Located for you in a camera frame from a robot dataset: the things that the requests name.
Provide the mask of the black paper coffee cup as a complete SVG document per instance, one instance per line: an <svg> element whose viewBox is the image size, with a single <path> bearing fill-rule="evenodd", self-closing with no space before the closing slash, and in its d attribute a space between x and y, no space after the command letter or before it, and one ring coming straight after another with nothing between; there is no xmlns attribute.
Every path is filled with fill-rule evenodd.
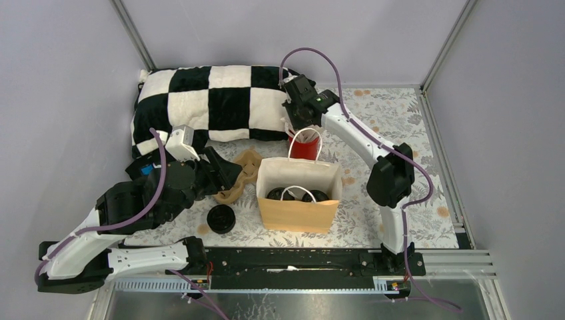
<svg viewBox="0 0 565 320"><path fill-rule="evenodd" d="M295 197L291 194L290 191L285 191L284 187L277 187L270 190L266 197L266 199L271 200L280 200L280 201L294 201Z"/></svg>

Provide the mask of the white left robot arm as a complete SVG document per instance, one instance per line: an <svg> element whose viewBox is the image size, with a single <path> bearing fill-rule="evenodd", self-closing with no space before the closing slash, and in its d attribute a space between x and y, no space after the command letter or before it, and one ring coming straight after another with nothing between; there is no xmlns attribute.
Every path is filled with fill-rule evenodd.
<svg viewBox="0 0 565 320"><path fill-rule="evenodd" d="M158 167L114 185L68 236L39 245L34 275L38 291L81 294L126 275L185 270L197 274L210 265L203 241L194 236L160 247L119 247L128 236L155 229L196 201L230 189L243 170L212 147L205 147L203 157L168 162L160 135L155 129L151 134L158 146Z"/></svg>

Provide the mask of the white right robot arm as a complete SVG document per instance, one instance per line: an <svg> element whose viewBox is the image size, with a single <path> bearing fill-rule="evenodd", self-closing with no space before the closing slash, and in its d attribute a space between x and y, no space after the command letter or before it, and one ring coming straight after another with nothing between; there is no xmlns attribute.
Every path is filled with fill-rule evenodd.
<svg viewBox="0 0 565 320"><path fill-rule="evenodd" d="M385 271L398 275L409 262L405 252L410 242L401 207L407 204L415 180L412 149L406 143L395 145L370 133L338 95L330 90L318 92L304 75L287 77L281 87L287 94L282 105L294 130L319 126L340 138L368 165L366 191L378 205L384 225L378 236L380 262Z"/></svg>

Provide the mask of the brown paper bag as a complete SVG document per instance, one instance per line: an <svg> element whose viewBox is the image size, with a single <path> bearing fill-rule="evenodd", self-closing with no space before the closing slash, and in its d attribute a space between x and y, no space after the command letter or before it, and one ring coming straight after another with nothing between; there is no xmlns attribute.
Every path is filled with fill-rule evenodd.
<svg viewBox="0 0 565 320"><path fill-rule="evenodd" d="M266 229L326 234L332 225L342 199L342 167L319 159L323 145L320 139L316 160L269 157L263 159L258 172L256 196ZM294 201L266 199L267 193L284 187ZM330 200L302 202L310 190L326 193Z"/></svg>

